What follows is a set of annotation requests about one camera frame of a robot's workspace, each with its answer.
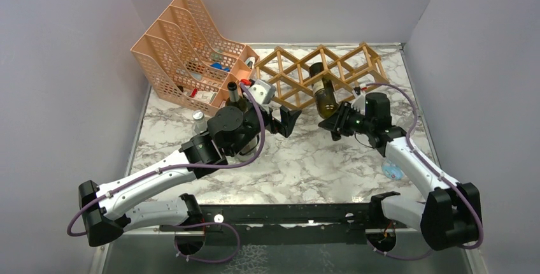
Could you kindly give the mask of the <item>wooden wine rack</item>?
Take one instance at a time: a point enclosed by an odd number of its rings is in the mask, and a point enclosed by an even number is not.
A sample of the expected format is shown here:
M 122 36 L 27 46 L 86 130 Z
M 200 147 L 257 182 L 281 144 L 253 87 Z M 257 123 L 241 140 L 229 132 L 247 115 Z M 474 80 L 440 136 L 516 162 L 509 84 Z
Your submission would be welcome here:
M 276 87 L 273 101 L 291 110 L 313 105 L 313 87 L 323 79 L 332 83 L 339 101 L 351 101 L 356 87 L 369 92 L 379 83 L 389 82 L 381 57 L 367 43 L 343 54 L 321 44 L 303 57 L 276 47 L 256 63 L 254 70 L 257 78 Z

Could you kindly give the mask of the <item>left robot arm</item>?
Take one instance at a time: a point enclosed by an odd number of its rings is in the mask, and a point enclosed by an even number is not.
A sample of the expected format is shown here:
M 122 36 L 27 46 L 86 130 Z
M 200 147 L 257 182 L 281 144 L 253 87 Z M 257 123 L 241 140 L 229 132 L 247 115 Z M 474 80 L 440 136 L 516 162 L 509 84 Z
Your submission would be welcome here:
M 187 230 L 197 227 L 202 215 L 193 195 L 182 194 L 159 206 L 149 206 L 146 201 L 217 170 L 251 164 L 262 152 L 266 133 L 289 137 L 300 114 L 300 110 L 281 106 L 281 118 L 277 120 L 271 109 L 251 103 L 245 111 L 231 105 L 219 109 L 207 121 L 206 130 L 159 162 L 112 182 L 97 184 L 88 180 L 80 184 L 80 210 L 68 224 L 68 235 L 85 236 L 90 247 L 98 247 L 141 227 L 180 225 Z M 78 218 L 85 228 L 79 234 L 72 230 Z

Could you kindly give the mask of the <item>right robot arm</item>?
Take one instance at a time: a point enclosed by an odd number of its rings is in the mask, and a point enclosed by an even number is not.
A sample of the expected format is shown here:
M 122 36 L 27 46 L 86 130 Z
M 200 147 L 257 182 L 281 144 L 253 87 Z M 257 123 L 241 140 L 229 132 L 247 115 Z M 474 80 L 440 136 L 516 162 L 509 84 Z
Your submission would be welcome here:
M 363 110 L 357 103 L 364 103 Z M 386 94 L 371 92 L 354 103 L 342 102 L 319 127 L 334 136 L 364 134 L 370 145 L 396 165 L 416 186 L 425 203 L 397 192 L 373 196 L 368 221 L 383 227 L 397 221 L 419 231 L 435 251 L 483 239 L 480 192 L 472 183 L 461 183 L 438 168 L 411 140 L 409 132 L 392 123 Z

